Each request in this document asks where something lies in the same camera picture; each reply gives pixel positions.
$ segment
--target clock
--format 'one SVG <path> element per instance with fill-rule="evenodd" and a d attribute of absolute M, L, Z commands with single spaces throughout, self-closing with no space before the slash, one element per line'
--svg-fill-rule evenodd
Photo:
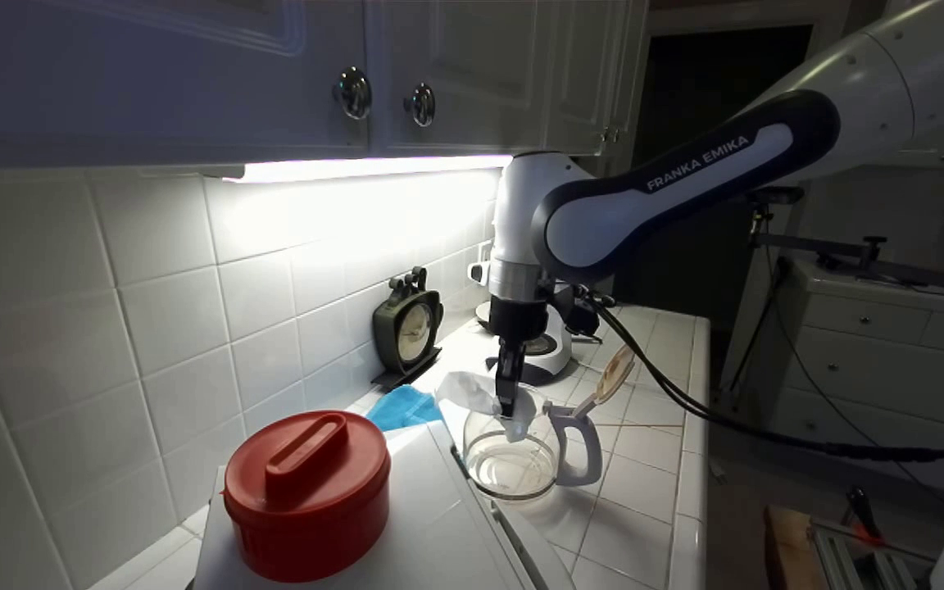
<path fill-rule="evenodd" d="M 384 365 L 378 384 L 387 389 L 423 375 L 440 353 L 443 304 L 440 290 L 425 290 L 425 275 L 412 265 L 411 275 L 389 280 L 389 297 L 374 307 L 374 348 Z"/>

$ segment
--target red plastic container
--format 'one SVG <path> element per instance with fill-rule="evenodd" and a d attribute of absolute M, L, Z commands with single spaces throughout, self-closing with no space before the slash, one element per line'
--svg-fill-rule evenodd
<path fill-rule="evenodd" d="M 387 523 L 389 457 L 356 412 L 299 412 L 248 435 L 227 464 L 224 506 L 244 560 L 281 582 L 365 558 Z"/>

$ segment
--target under-cabinet light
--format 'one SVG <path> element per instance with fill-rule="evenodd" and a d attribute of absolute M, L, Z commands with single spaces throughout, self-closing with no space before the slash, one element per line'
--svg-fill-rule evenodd
<path fill-rule="evenodd" d="M 511 153 L 476 153 L 476 157 L 365 157 L 365 160 L 267 160 L 246 163 L 232 184 L 313 184 L 313 181 L 346 181 L 346 178 L 396 178 L 396 174 L 447 174 L 447 169 L 481 169 L 509 167 Z"/>

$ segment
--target red lid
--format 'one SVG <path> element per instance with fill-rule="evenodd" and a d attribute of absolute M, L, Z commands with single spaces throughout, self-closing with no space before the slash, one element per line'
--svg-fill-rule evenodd
<path fill-rule="evenodd" d="M 248 435 L 227 467 L 227 509 L 251 526 L 346 516 L 387 481 L 380 430 L 341 408 L 299 412 Z"/>

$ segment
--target blue cloth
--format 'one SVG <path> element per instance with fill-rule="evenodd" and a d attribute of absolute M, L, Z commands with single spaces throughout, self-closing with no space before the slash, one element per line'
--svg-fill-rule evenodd
<path fill-rule="evenodd" d="M 418 425 L 418 422 L 437 422 L 443 420 L 437 396 L 418 392 L 412 388 L 396 388 L 389 392 L 384 392 L 374 408 L 368 412 L 368 420 L 387 434 L 387 430 L 404 430 L 404 425 Z"/>

